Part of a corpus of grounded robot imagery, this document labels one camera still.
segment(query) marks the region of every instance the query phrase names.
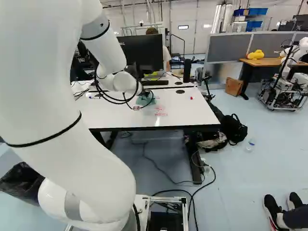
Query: sneaker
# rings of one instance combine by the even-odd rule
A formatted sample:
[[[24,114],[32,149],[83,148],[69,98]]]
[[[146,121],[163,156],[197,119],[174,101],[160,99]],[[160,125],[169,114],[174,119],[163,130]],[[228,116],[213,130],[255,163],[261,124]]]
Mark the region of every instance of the sneaker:
[[[284,231],[286,229],[281,229],[277,225],[277,213],[284,213],[285,211],[279,207],[275,201],[275,198],[272,195],[265,195],[263,207],[266,212],[266,215],[269,219],[270,230],[271,231]]]
[[[295,208],[298,208],[304,205],[302,200],[299,198],[299,196],[295,192],[290,193],[290,196],[287,199],[287,204],[288,204],[289,210],[292,210],[292,209],[295,209]]]

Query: black circle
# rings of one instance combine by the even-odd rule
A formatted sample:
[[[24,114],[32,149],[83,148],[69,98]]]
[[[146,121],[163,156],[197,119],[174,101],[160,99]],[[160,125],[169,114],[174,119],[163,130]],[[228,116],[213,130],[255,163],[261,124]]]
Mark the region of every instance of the black circle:
[[[176,93],[177,93],[177,94],[184,94],[185,91],[184,91],[184,90],[177,90]]]

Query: cubicle partition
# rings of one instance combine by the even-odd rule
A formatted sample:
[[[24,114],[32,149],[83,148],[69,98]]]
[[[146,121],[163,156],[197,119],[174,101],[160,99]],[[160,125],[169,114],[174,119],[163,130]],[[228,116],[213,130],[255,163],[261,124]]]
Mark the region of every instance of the cubicle partition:
[[[225,88],[227,77],[238,79],[245,58],[250,52],[262,50],[265,57],[278,57],[274,51],[282,51],[281,44],[290,44],[308,37],[308,32],[297,31],[259,31],[243,33],[212,34],[208,38],[204,70],[212,78],[211,89]]]

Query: white table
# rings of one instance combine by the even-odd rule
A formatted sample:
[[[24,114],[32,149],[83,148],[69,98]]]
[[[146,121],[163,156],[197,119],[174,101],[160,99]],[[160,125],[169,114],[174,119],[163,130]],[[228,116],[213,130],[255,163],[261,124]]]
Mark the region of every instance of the white table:
[[[168,72],[169,74],[164,74],[163,77],[161,77],[159,80],[168,80],[169,83],[168,85],[153,85],[153,86],[143,86],[145,89],[169,89],[169,88],[192,88],[194,87],[193,83],[183,83],[183,78],[178,79],[175,76],[171,75],[171,72]],[[95,86],[90,86],[89,88],[89,92],[97,92],[97,89]]]
[[[158,98],[155,105],[149,105],[138,111],[131,110],[126,104],[116,105],[103,98],[90,99],[97,92],[87,92],[76,101],[82,112],[82,119],[89,127],[93,136],[105,147],[111,148],[118,131],[129,130],[175,130],[182,129],[189,135],[186,143],[193,181],[201,184],[203,168],[196,145],[196,134],[193,131],[214,131],[220,122],[203,98],[198,88],[154,89]],[[120,92],[107,92],[110,96],[123,99]],[[129,105],[136,105],[134,97]],[[105,142],[101,131],[111,131],[111,139]]]

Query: blue container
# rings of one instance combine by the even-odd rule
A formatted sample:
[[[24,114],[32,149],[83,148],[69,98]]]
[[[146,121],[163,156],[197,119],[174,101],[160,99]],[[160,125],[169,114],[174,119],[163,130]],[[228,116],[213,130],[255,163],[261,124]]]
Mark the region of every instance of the blue container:
[[[246,32],[251,32],[254,28],[262,26],[262,21],[247,21]]]
[[[260,15],[266,15],[267,12],[268,12],[268,8],[260,8],[259,9],[259,14]]]
[[[249,9],[249,15],[266,15],[268,12],[268,8],[250,8]]]
[[[244,14],[244,10],[245,9],[235,10],[234,13],[233,13],[233,16],[242,16]]]

